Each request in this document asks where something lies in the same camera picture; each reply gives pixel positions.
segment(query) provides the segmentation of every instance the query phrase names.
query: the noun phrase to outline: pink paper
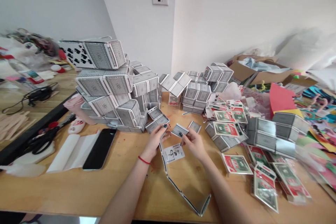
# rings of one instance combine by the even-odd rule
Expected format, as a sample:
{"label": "pink paper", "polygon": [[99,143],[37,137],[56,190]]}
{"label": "pink paper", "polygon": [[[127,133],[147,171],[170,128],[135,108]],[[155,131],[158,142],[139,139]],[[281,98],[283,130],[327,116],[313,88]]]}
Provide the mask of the pink paper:
{"label": "pink paper", "polygon": [[277,84],[272,83],[269,93],[269,100],[273,113],[280,110],[291,110],[297,108],[293,102],[293,96],[295,96],[295,93],[292,90],[282,88]]}

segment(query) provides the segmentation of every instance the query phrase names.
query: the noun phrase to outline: black phone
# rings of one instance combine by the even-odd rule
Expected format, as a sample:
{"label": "black phone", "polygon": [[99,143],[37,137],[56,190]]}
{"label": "black phone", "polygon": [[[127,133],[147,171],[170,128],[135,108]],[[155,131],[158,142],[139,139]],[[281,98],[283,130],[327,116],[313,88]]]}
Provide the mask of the black phone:
{"label": "black phone", "polygon": [[116,133],[117,130],[111,128],[100,132],[83,165],[83,170],[100,170],[103,167]]}

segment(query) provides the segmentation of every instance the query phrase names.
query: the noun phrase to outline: white card with black spades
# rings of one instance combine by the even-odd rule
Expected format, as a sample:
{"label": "white card with black spades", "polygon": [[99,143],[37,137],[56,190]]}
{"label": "white card with black spades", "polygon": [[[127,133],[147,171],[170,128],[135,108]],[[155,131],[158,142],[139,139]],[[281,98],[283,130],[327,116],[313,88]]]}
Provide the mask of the white card with black spades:
{"label": "white card with black spades", "polygon": [[75,67],[96,68],[82,42],[60,41],[59,45]]}
{"label": "white card with black spades", "polygon": [[182,146],[180,144],[176,144],[176,145],[163,149],[163,156],[164,156],[166,163],[168,164],[176,160],[179,160],[181,158],[184,158],[185,154],[182,149]]}

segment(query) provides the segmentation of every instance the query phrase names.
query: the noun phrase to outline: white paper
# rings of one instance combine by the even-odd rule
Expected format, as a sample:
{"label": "white paper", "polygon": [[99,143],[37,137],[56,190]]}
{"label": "white paper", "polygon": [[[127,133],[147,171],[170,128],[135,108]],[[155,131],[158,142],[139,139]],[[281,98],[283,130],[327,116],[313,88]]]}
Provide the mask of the white paper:
{"label": "white paper", "polygon": [[87,159],[100,131],[88,136],[71,134],[49,166],[47,173],[57,173],[82,167]]}
{"label": "white paper", "polygon": [[167,164],[185,157],[184,151],[180,144],[165,148],[162,152]]}

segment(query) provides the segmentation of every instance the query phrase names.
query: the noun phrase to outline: hand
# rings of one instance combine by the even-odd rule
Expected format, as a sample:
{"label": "hand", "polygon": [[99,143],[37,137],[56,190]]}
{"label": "hand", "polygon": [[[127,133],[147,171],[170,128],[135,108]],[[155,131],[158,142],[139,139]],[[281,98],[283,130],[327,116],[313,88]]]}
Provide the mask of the hand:
{"label": "hand", "polygon": [[171,134],[170,131],[168,130],[166,131],[166,128],[170,129],[170,125],[165,124],[164,127],[162,127],[162,125],[163,124],[160,124],[152,131],[152,133],[150,134],[151,136],[149,138],[149,141],[145,149],[143,150],[142,154],[140,155],[140,157],[146,162],[150,163],[153,157],[155,157],[161,136],[164,134],[164,136],[161,139],[162,142],[170,137]]}
{"label": "hand", "polygon": [[202,137],[197,134],[193,129],[188,128],[187,135],[182,134],[181,145],[187,145],[191,153],[200,161],[205,159],[208,154],[204,149]]}

